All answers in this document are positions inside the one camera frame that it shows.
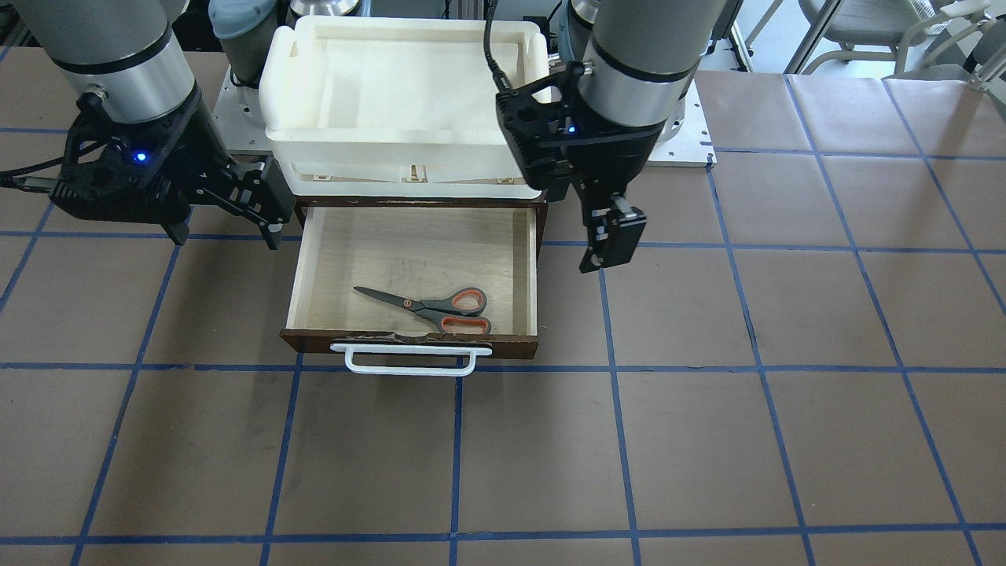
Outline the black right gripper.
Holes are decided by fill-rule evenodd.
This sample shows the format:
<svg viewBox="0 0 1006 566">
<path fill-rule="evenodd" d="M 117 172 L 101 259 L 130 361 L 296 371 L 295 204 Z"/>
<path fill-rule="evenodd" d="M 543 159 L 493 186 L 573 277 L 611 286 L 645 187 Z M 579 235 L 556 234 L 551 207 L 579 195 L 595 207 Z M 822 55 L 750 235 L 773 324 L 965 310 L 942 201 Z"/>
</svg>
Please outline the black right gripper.
<svg viewBox="0 0 1006 566">
<path fill-rule="evenodd" d="M 176 246 L 189 237 L 191 204 L 217 205 L 259 227 L 270 250 L 281 243 L 296 198 L 272 156 L 231 160 L 195 86 L 178 108 L 139 124 L 112 122 L 109 95 L 91 87 L 76 104 L 55 207 L 85 221 L 154 223 Z"/>
</svg>

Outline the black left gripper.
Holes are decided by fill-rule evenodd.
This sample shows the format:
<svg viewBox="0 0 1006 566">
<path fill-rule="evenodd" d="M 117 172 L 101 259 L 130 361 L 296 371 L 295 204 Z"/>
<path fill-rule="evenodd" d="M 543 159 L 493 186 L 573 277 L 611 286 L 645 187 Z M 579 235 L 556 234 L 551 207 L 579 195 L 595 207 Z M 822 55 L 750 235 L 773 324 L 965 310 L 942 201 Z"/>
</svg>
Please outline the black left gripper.
<svg viewBox="0 0 1006 566">
<path fill-rule="evenodd" d="M 622 196 L 663 129 L 601 117 L 579 93 L 585 74 L 586 65 L 572 61 L 560 74 L 516 87 L 495 68 L 497 119 L 527 184 L 547 203 L 563 201 L 571 184 L 578 190 L 588 236 L 583 274 L 631 261 L 648 218 Z"/>
</svg>

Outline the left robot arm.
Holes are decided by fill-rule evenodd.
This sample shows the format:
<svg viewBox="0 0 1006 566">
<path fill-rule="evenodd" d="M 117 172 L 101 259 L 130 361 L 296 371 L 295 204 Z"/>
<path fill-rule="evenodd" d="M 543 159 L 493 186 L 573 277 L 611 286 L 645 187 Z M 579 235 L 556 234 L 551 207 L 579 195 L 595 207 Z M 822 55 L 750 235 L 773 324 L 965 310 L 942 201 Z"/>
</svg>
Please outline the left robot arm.
<svg viewBox="0 0 1006 566">
<path fill-rule="evenodd" d="M 513 86 L 483 47 L 499 127 L 528 185 L 549 203 L 575 189 L 589 273 L 631 261 L 647 216 L 628 185 L 676 116 L 725 9 L 722 1 L 608 1 L 580 61 Z"/>
</svg>

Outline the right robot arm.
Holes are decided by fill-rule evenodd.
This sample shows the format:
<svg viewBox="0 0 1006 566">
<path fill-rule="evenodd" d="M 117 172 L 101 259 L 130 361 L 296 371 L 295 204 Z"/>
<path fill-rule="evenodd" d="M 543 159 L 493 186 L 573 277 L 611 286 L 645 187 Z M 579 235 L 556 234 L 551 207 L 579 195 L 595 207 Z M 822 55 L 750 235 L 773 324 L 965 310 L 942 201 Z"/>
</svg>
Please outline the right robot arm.
<svg viewBox="0 0 1006 566">
<path fill-rule="evenodd" d="M 83 221 L 150 223 L 184 244 L 191 207 L 254 223 L 277 248 L 295 198 L 270 159 L 234 160 L 158 1 L 16 1 L 15 10 L 78 93 L 60 176 L 28 169 L 2 185 L 45 193 Z"/>
</svg>

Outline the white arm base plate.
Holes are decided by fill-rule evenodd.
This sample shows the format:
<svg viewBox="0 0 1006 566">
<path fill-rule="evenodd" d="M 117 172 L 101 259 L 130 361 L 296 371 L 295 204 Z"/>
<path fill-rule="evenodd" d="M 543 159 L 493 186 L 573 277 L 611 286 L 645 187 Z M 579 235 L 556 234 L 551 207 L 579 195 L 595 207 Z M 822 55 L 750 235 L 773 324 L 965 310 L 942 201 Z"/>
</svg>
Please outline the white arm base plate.
<svg viewBox="0 0 1006 566">
<path fill-rule="evenodd" d="M 680 101 L 676 119 L 668 119 L 665 130 L 651 151 L 648 165 L 705 167 L 718 162 L 707 126 L 697 83 L 690 83 Z"/>
</svg>

